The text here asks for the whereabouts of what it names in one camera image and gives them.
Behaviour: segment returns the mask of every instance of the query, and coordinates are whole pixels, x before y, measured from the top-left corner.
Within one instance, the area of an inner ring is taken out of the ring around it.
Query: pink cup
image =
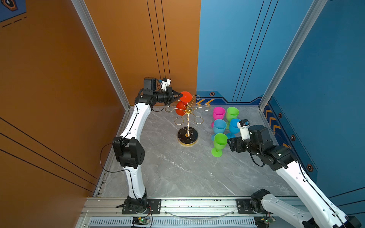
[[[218,120],[218,119],[223,119],[224,115],[226,114],[226,110],[222,107],[215,107],[213,109],[213,119],[214,120]]]

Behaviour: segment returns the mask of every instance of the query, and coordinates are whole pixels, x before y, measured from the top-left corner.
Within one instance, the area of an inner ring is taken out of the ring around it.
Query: blue cup
[[[224,120],[221,119],[217,119],[214,121],[213,124],[213,130],[214,130],[214,135],[212,135],[212,141],[214,141],[214,136],[218,133],[223,133],[226,130],[227,124]]]
[[[227,134],[227,137],[230,139],[230,138],[234,138],[235,137],[235,134],[237,134],[239,132],[239,128],[237,126],[237,123],[239,122],[239,119],[232,119],[230,121],[230,124],[229,124],[229,131],[231,133]]]

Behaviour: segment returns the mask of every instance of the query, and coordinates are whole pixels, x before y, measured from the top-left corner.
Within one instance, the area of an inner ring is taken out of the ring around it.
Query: blue wall
[[[25,0],[16,0],[16,6],[18,7],[18,9],[15,11],[11,11],[2,3],[0,3],[0,22],[18,16],[27,11],[25,6]]]
[[[202,0],[197,93],[217,91],[228,102],[264,94],[311,3]]]
[[[364,12],[363,0],[328,1],[274,93],[317,185],[346,213],[365,212]]]

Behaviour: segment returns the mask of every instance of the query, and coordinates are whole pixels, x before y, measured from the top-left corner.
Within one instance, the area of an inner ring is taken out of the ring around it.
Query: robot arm
[[[284,203],[265,189],[251,196],[254,211],[272,212],[297,228],[361,227],[361,223],[354,216],[346,216],[326,197],[287,147],[273,145],[266,127],[249,126],[247,120],[241,120],[237,125],[241,137],[227,140],[231,151],[247,151],[251,156],[258,156],[289,184],[310,213]]]
[[[145,150],[139,142],[143,126],[148,115],[156,103],[170,105],[182,97],[170,85],[170,79],[162,80],[161,89],[157,89],[156,78],[145,78],[144,88],[135,98],[135,108],[126,128],[120,135],[113,139],[113,149],[116,160],[126,171],[129,193],[124,204],[128,210],[138,213],[147,208],[147,192],[143,184],[141,164],[145,158]]]

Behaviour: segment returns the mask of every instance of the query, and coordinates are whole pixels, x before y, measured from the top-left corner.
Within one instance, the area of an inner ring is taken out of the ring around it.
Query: yellow chevron
[[[266,119],[268,118],[268,112],[271,112],[272,113],[271,110],[266,110]]]
[[[278,126],[278,125],[274,125],[274,132],[275,132],[275,129],[281,129],[281,127],[280,126]]]
[[[288,145],[286,145],[285,143],[283,143],[283,146],[285,146],[285,147],[287,147],[287,148],[289,148],[289,149],[291,149],[291,148],[292,148],[291,146],[288,146]]]
[[[208,104],[208,105],[209,105],[209,103],[210,103],[210,102],[212,102],[212,101],[214,101],[214,99],[211,99],[210,101],[208,101],[208,102],[207,102],[207,103],[205,103],[205,104]]]
[[[271,126],[271,121],[276,120],[274,117],[270,117],[269,125]]]
[[[201,99],[200,101],[198,101],[196,104],[197,105],[201,105],[200,103],[202,102],[202,101],[204,101],[205,99]]]

